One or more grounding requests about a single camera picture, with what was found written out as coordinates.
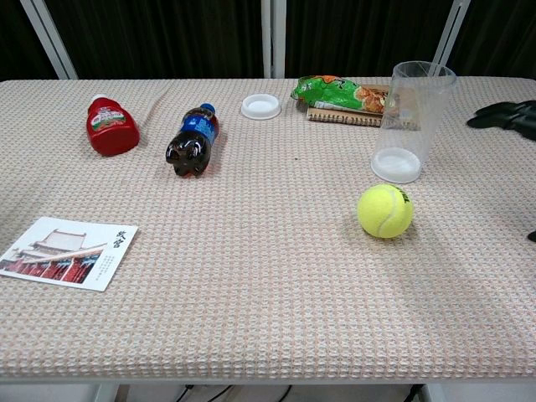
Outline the palace picture postcard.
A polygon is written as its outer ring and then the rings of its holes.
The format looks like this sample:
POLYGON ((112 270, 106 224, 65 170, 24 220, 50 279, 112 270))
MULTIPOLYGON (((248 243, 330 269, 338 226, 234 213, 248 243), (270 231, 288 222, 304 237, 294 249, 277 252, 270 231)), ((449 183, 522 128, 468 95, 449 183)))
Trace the palace picture postcard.
POLYGON ((41 217, 0 255, 0 276, 104 291, 138 228, 41 217))

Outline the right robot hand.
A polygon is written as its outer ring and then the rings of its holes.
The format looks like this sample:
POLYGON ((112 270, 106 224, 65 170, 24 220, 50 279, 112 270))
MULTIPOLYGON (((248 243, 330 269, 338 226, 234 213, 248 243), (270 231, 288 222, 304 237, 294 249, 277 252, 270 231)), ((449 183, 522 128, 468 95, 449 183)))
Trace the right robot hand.
POLYGON ((476 111, 466 124, 476 129, 499 127, 515 131, 536 142, 536 100, 498 102, 485 106, 476 111))

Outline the white round plastic lid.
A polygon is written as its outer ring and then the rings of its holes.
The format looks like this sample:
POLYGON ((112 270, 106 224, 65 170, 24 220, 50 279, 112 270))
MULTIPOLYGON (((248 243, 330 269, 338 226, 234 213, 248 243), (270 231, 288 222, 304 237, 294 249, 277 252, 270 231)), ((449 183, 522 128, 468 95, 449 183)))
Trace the white round plastic lid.
POLYGON ((281 103, 273 95, 253 94, 242 100, 240 111, 251 120, 270 120, 281 113, 281 103))
POLYGON ((388 147, 374 154, 371 168, 385 181, 411 183, 420 176, 421 162, 411 151, 400 147, 388 147))

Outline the black pleated curtain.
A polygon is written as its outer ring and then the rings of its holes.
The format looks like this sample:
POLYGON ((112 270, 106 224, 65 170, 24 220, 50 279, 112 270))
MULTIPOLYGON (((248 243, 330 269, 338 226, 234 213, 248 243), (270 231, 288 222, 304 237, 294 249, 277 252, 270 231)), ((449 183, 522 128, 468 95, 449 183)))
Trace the black pleated curtain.
MULTIPOLYGON (((265 78, 260 0, 44 0, 79 79, 265 78)), ((284 78, 432 61, 452 0, 286 0, 284 78)), ((447 67, 536 80, 536 0, 472 0, 447 67)), ((0 0, 0 82, 54 80, 19 0, 0 0)))

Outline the clear plastic cup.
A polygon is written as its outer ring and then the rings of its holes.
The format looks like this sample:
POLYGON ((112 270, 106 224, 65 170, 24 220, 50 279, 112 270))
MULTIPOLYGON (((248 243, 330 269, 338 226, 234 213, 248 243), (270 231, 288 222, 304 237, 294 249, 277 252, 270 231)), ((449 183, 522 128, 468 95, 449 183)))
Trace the clear plastic cup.
POLYGON ((374 149, 374 154, 388 147, 411 151, 420 159, 421 171, 457 81, 449 70, 428 76, 430 63, 405 61, 393 68, 374 149))

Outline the beige woven tablecloth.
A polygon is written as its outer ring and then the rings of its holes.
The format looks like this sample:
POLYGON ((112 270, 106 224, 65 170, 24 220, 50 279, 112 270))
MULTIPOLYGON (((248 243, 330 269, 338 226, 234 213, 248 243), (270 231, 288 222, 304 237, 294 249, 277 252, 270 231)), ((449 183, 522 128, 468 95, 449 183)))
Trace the beige woven tablecloth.
POLYGON ((393 240, 355 214, 377 132, 308 121, 294 86, 0 83, 0 253, 41 217, 138 228, 103 292, 0 278, 0 381, 536 380, 536 143, 466 125, 536 81, 457 81, 393 240), (137 124, 130 151, 91 146, 97 94, 137 124), (243 116, 253 94, 281 113, 243 116), (166 150, 203 103, 219 135, 180 177, 166 150))

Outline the red ketchup squeeze bottle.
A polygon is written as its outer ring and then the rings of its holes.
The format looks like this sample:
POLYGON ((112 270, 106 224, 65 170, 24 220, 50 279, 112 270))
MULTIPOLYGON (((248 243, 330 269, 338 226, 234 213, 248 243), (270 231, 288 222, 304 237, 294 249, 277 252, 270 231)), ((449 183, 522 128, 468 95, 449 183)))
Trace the red ketchup squeeze bottle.
POLYGON ((112 157, 130 151, 140 141, 140 132, 131 114, 108 95, 91 99, 86 119, 88 140, 95 151, 112 157))

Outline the brown cardboard piece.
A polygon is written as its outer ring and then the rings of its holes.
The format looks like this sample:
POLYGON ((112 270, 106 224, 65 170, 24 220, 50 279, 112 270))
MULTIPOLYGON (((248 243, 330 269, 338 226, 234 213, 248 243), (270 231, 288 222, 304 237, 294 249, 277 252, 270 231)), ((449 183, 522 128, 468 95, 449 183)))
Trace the brown cardboard piece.
MULTIPOLYGON (((365 85, 363 88, 367 92, 372 93, 379 100, 385 98, 389 91, 387 85, 365 85)), ((319 109, 310 106, 307 108, 307 119, 309 121, 380 127, 382 117, 383 115, 381 113, 319 109)))

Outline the white metal frame pole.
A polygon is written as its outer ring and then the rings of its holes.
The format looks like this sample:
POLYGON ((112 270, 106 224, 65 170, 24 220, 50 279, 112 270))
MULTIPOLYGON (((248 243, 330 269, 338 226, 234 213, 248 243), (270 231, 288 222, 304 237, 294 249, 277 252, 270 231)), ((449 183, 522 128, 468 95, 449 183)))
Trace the white metal frame pole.
POLYGON ((442 70, 451 71, 446 65, 471 2, 472 0, 452 0, 451 9, 437 44, 435 55, 430 63, 428 76, 438 76, 442 70))
POLYGON ((19 0, 54 72, 60 80, 77 80, 79 76, 64 46, 44 0, 19 0))
POLYGON ((286 0, 260 0, 263 74, 283 79, 286 65, 286 0))

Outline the cola bottle with blue label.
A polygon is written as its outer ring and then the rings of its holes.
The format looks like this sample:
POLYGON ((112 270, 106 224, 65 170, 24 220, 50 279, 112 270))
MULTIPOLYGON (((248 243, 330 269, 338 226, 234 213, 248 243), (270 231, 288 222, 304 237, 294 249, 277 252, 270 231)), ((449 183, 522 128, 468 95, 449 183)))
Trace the cola bottle with blue label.
POLYGON ((180 176, 199 176, 209 165, 211 148, 219 135, 219 121, 210 103, 189 110, 166 150, 166 162, 180 176))

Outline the yellow tennis ball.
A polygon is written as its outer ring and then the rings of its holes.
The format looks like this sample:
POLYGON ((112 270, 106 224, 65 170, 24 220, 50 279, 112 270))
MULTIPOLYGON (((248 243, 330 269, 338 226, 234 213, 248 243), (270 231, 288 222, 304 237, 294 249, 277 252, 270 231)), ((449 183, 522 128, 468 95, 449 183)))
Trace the yellow tennis ball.
POLYGON ((389 183, 368 188, 357 202, 358 222, 362 229, 381 239, 403 234, 412 222, 413 213, 414 205, 409 195, 389 183))

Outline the green snack bag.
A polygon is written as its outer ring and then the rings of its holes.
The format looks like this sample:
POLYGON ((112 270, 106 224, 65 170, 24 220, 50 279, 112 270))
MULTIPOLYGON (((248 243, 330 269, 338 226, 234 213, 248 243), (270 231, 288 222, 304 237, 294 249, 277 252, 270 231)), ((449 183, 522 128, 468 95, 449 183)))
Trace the green snack bag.
POLYGON ((382 114, 387 91, 334 75, 309 75, 297 81, 291 98, 318 109, 382 114))

